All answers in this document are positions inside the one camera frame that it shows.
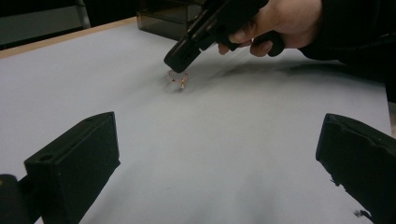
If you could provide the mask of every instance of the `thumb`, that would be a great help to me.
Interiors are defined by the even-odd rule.
[[[268,7],[262,7],[251,21],[243,25],[237,32],[229,36],[232,43],[245,43],[259,35],[274,30],[274,19],[268,12]]]

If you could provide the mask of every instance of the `finger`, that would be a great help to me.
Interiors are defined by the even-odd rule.
[[[238,46],[238,48],[243,48],[243,47],[246,47],[246,46],[250,46],[251,43],[252,43],[252,41],[249,40],[249,41],[247,41],[247,42],[244,42],[244,43],[240,44],[240,45]]]
[[[237,32],[229,36],[232,43],[244,43],[256,36],[274,30],[276,19],[271,17],[271,11],[267,7],[262,7],[258,14]]]
[[[264,41],[260,44],[253,44],[250,47],[250,53],[256,57],[263,57],[268,54],[273,46],[273,42],[271,40]]]
[[[230,49],[226,45],[219,43],[219,54],[224,55],[228,51],[230,51]]]

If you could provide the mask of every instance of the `gray table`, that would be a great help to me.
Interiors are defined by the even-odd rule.
[[[121,166],[81,223],[370,223],[315,160],[326,113],[390,133],[384,85],[298,50],[204,52],[181,91],[175,41],[136,24],[0,60],[0,171],[115,111]]]

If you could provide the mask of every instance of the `wooden edge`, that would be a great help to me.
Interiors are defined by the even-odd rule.
[[[122,26],[122,25],[127,25],[130,23],[136,22],[136,17],[132,17],[129,19],[125,19],[122,21],[114,21],[108,24],[104,24],[101,26],[96,26],[90,29],[86,29],[86,30],[82,30],[82,31],[77,31],[74,33],[70,33],[67,35],[60,35],[60,36],[56,36],[53,38],[49,38],[49,39],[45,39],[45,40],[41,40],[41,41],[37,41],[35,43],[31,43],[31,44],[27,44],[27,45],[22,45],[22,46],[18,46],[12,49],[4,49],[4,50],[0,50],[0,59],[2,58],[6,58],[12,55],[16,55],[16,54],[20,54],[20,53],[24,53],[26,51],[30,51],[33,49],[40,49],[40,48],[44,48],[46,46],[49,45],[53,45],[53,44],[57,44],[60,42],[64,42],[66,40],[70,40],[70,39],[74,39],[74,38],[78,38],[84,35],[90,35],[96,32],[100,32],[100,31],[104,31],[107,29],[111,29],[114,27],[118,27],[118,26]]]

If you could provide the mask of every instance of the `hand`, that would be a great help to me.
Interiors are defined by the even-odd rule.
[[[235,34],[229,36],[239,47],[250,46],[250,53],[262,57],[271,49],[273,43],[265,41],[253,44],[256,36],[272,30],[277,31],[286,49],[299,49],[312,43],[318,34],[322,13],[321,0],[269,0],[259,13]],[[229,51],[219,43],[219,53]]]

